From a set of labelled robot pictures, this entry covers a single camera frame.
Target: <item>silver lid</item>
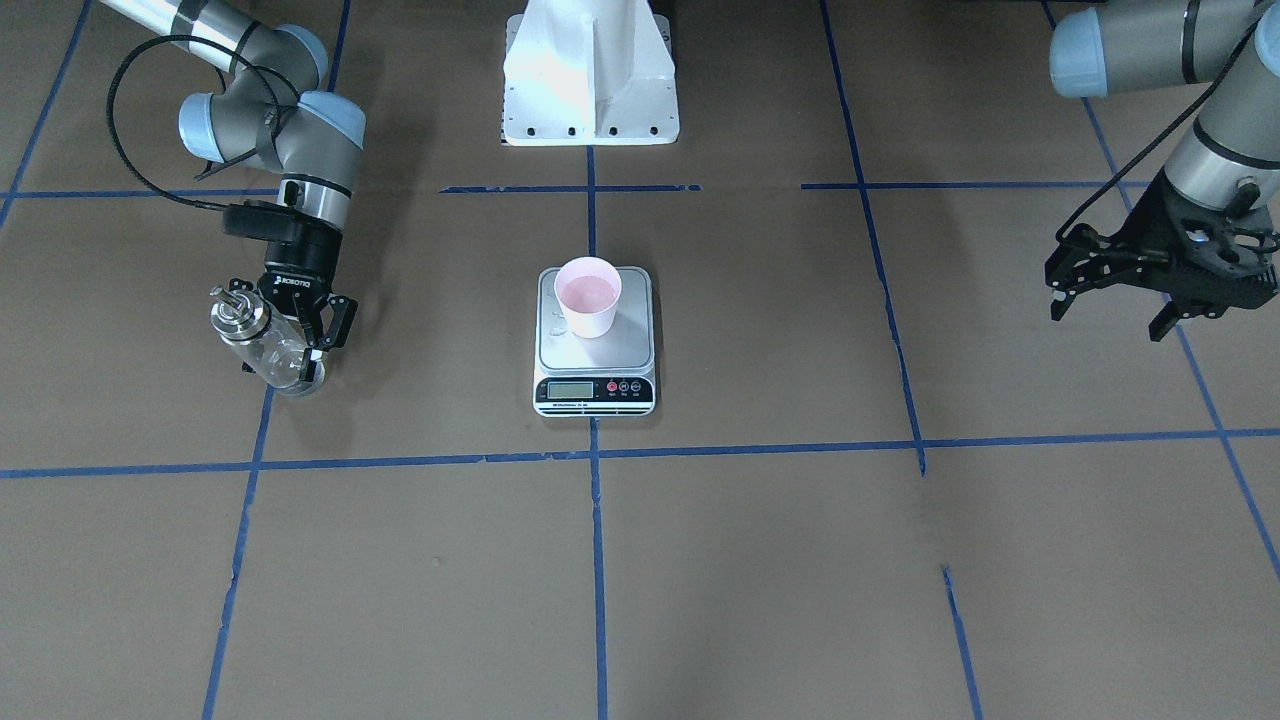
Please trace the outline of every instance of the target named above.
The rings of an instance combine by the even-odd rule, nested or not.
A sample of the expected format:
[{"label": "silver lid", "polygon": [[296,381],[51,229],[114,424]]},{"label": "silver lid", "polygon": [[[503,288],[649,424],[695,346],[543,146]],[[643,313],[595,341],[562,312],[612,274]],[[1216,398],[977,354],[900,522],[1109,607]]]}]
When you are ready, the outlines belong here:
[{"label": "silver lid", "polygon": [[248,340],[266,329],[271,322],[270,306],[252,292],[227,291],[223,286],[218,286],[209,291],[209,296],[214,299],[209,322],[225,340]]}]

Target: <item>scale control panel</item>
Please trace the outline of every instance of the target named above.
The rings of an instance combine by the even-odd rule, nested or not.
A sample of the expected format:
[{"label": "scale control panel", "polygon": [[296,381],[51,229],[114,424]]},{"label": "scale control panel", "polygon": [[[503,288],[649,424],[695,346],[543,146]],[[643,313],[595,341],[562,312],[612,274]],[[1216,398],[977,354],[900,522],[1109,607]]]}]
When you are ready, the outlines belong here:
[{"label": "scale control panel", "polygon": [[648,415],[654,400],[640,377],[544,378],[534,388],[534,407],[549,416]]}]

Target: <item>white plastic stand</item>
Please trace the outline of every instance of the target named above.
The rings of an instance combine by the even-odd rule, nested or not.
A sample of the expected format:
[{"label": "white plastic stand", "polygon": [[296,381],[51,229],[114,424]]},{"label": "white plastic stand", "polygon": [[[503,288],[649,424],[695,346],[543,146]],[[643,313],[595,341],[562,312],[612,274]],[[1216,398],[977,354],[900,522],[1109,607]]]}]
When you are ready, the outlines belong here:
[{"label": "white plastic stand", "polygon": [[669,22],[645,0],[529,0],[507,22],[503,141],[675,142],[669,36]]}]

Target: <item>digital kitchen scale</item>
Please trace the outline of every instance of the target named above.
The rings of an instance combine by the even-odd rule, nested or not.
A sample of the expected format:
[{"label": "digital kitchen scale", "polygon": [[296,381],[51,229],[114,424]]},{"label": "digital kitchen scale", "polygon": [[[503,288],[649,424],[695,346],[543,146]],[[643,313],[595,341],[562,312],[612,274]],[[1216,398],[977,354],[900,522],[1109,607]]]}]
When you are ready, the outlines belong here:
[{"label": "digital kitchen scale", "polygon": [[556,300],[556,275],[538,278],[534,410],[548,418],[648,415],[658,402],[653,343],[653,283],[640,268],[618,268],[622,296],[609,332],[570,332]]}]

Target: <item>pink cup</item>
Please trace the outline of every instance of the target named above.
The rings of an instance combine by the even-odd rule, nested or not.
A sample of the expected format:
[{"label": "pink cup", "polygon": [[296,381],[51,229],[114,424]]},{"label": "pink cup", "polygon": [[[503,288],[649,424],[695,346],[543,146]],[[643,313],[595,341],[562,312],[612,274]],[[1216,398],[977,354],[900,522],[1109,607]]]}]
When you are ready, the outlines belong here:
[{"label": "pink cup", "polygon": [[593,338],[609,332],[622,297],[622,275],[599,258],[577,258],[556,274],[556,300],[570,332]]}]

